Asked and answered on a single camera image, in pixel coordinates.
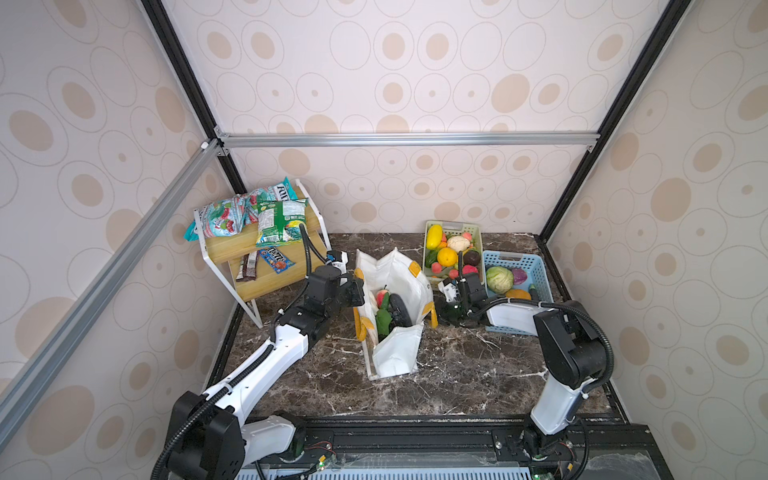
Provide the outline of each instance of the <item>cauliflower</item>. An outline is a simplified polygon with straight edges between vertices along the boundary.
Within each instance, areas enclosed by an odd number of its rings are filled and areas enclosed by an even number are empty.
[[[448,248],[455,251],[456,253],[461,253],[469,248],[469,240],[465,239],[461,235],[456,235],[455,237],[448,239]]]

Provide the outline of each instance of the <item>white shopping bag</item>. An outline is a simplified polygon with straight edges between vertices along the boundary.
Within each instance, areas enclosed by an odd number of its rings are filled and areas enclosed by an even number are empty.
[[[396,248],[377,260],[357,250],[355,274],[363,278],[365,303],[355,308],[358,339],[366,360],[368,378],[383,379],[416,371],[416,354],[422,338],[422,319],[432,314],[437,323],[432,288],[419,264]],[[386,289],[402,298],[413,326],[397,326],[381,342],[376,332],[376,292]]]

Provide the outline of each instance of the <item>blue basket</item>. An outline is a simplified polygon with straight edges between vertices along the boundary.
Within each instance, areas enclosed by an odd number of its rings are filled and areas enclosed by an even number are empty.
[[[528,291],[528,288],[533,283],[536,285],[539,299],[542,302],[552,302],[552,290],[549,287],[549,280],[547,279],[547,269],[544,266],[544,261],[539,255],[483,250],[482,260],[484,270],[483,273],[485,273],[485,271],[487,271],[492,266],[503,266],[505,268],[509,268],[510,270],[512,268],[522,268],[528,274],[528,279],[520,285],[515,285],[515,288]],[[494,293],[493,290],[488,288],[488,282],[485,282],[485,292],[488,294],[488,298],[499,297],[499,295]],[[486,326],[485,329],[489,332],[530,335],[530,333],[503,326]]]

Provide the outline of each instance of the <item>teal snack bag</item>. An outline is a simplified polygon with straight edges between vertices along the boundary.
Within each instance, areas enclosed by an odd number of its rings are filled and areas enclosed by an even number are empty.
[[[246,197],[245,224],[250,225],[259,220],[258,204],[263,202],[276,202],[285,200],[298,200],[299,197],[293,191],[288,177],[277,185],[266,188],[257,188]]]
[[[278,247],[301,241],[299,225],[306,227],[306,199],[264,202],[259,211],[259,240],[257,247]]]

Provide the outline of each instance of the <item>yellow squash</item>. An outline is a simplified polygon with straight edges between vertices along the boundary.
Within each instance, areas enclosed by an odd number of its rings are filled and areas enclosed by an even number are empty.
[[[427,232],[427,242],[425,247],[427,250],[434,250],[440,244],[442,240],[442,227],[439,225],[432,225]]]

